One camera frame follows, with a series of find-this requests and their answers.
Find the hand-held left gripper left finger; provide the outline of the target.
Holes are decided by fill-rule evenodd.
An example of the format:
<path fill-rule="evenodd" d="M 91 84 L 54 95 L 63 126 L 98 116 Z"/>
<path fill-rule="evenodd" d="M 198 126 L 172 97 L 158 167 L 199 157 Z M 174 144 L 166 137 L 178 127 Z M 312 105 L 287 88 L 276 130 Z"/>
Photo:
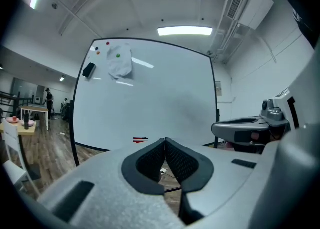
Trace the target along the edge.
<path fill-rule="evenodd" d="M 182 229 L 158 183 L 165 140 L 101 153 L 39 198 L 50 229 Z"/>

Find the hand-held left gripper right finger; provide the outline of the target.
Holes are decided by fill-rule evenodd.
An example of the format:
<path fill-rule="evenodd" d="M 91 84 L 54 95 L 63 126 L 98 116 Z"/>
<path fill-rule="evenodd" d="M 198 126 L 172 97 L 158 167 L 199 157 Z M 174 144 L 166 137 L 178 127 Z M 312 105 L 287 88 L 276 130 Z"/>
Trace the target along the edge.
<path fill-rule="evenodd" d="M 181 186 L 179 215 L 168 226 L 248 226 L 260 191 L 249 186 L 260 155 L 203 146 L 187 147 L 166 138 L 165 159 Z"/>

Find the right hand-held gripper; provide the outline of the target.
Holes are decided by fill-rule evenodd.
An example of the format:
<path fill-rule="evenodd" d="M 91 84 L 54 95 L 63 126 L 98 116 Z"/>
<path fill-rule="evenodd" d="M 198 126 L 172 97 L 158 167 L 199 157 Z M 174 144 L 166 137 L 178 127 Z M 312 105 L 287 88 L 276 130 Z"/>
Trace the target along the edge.
<path fill-rule="evenodd" d="M 279 141 L 288 132 L 299 129 L 296 100 L 287 88 L 273 99 L 264 100 L 264 119 L 260 116 L 216 122 L 211 131 L 215 137 L 241 146 L 250 146 L 253 132 L 270 132 L 272 141 Z"/>

